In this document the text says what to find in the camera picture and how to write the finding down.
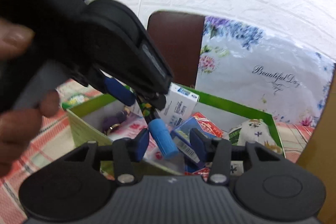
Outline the person left hand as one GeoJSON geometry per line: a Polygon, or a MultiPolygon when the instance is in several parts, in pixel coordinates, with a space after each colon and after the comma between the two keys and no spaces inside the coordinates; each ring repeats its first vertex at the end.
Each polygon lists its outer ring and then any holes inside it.
{"type": "MultiPolygon", "coordinates": [[[[1,61],[21,55],[31,44],[34,32],[1,19],[1,61]]],[[[1,114],[1,177],[8,175],[13,162],[25,152],[41,129],[42,118],[51,118],[59,110],[59,94],[50,91],[34,109],[8,111],[1,114]]]]}

